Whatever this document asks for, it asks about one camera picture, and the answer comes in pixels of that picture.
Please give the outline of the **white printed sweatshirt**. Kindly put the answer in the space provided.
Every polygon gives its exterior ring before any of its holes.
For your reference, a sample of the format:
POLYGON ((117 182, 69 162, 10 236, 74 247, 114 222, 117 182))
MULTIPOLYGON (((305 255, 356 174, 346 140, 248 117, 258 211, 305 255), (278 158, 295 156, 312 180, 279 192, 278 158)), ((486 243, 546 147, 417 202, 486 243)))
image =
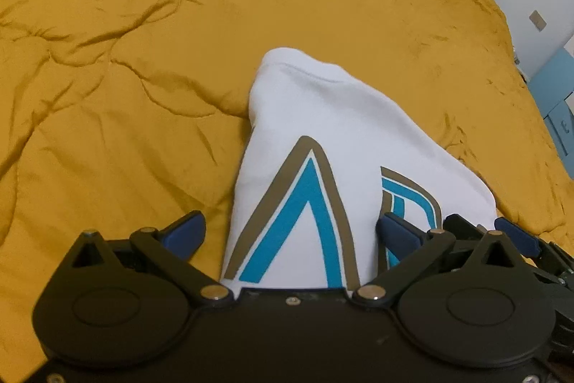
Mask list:
POLYGON ((294 48, 265 54, 235 184, 222 282, 232 291, 355 290, 377 273, 385 213, 493 228, 488 187, 390 98, 294 48))

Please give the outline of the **mustard yellow quilt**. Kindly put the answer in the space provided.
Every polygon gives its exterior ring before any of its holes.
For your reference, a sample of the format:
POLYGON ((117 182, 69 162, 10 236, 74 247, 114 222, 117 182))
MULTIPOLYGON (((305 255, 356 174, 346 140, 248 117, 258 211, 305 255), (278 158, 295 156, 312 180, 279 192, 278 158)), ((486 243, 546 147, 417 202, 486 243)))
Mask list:
POLYGON ((498 213, 573 247, 573 183, 494 0, 1 0, 1 378, 45 361, 32 309, 78 235, 199 210, 221 271, 263 55, 299 48, 393 99, 498 213))

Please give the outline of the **beige wall switch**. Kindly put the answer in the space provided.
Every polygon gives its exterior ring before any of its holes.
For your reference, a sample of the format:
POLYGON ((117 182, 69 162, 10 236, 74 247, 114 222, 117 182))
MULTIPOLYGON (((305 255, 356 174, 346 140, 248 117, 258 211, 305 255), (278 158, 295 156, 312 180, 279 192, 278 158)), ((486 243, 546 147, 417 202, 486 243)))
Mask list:
POLYGON ((547 21, 545 21, 545 18, 543 18, 537 10, 532 11, 529 20, 539 32, 543 31, 547 26, 547 21))

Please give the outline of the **blue white wardrobe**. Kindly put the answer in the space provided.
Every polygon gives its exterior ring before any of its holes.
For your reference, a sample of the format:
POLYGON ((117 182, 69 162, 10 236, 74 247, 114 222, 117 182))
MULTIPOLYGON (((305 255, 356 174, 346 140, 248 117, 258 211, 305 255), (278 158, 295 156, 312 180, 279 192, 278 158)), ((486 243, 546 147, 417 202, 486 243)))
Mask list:
POLYGON ((573 43, 558 48, 528 83, 559 157, 573 178, 573 43))

